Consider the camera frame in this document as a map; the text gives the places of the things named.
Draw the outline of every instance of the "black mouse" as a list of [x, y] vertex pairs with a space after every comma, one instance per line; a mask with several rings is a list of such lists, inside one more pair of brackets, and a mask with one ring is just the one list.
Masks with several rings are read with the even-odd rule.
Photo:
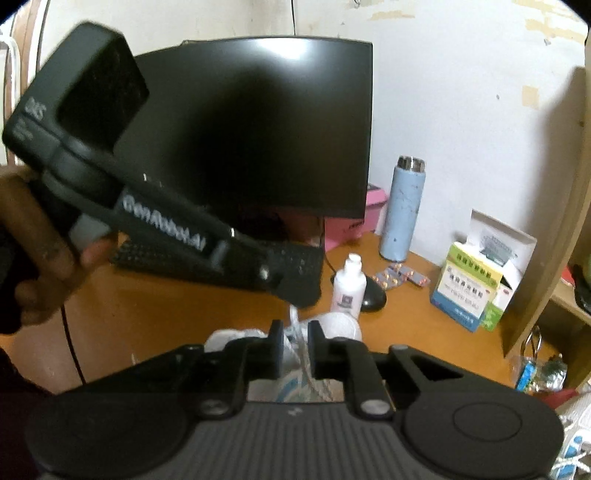
[[[335, 284], [335, 275], [332, 275], [330, 278], [330, 282], [334, 285]], [[388, 299], [386, 296], [386, 292], [384, 289], [380, 287], [376, 281], [365, 276], [365, 280], [367, 280], [367, 285], [365, 286], [365, 293], [363, 294], [363, 302], [361, 302], [361, 311], [362, 312], [377, 312], [384, 308], [386, 305], [386, 300]]]

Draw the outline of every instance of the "black monitor screen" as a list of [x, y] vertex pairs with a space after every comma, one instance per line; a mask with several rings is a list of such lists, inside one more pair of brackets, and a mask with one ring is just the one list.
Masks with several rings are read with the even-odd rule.
[[150, 98], [115, 148], [135, 171], [201, 205], [363, 217], [371, 44], [237, 38], [137, 62]]

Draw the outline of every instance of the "hand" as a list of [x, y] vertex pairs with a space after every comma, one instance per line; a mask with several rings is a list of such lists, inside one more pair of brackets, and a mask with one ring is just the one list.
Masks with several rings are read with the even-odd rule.
[[23, 325], [50, 318], [117, 246], [116, 235], [109, 235], [89, 245], [76, 261], [27, 187], [33, 175], [27, 167], [0, 167], [0, 224], [40, 272], [38, 279], [23, 281], [15, 290]]

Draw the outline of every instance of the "stainless steel bottle cap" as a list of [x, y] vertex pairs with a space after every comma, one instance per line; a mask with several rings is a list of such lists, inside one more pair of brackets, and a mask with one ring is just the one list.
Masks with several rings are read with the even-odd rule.
[[425, 171], [425, 161], [417, 157], [407, 157], [400, 155], [398, 159], [398, 166], [404, 170], [416, 171], [422, 173]]

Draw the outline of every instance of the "white bottle cap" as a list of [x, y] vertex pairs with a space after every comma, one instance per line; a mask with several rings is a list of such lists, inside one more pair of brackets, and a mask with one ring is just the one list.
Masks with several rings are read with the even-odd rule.
[[349, 254], [349, 258], [345, 261], [345, 273], [347, 275], [361, 273], [361, 257], [358, 254]]

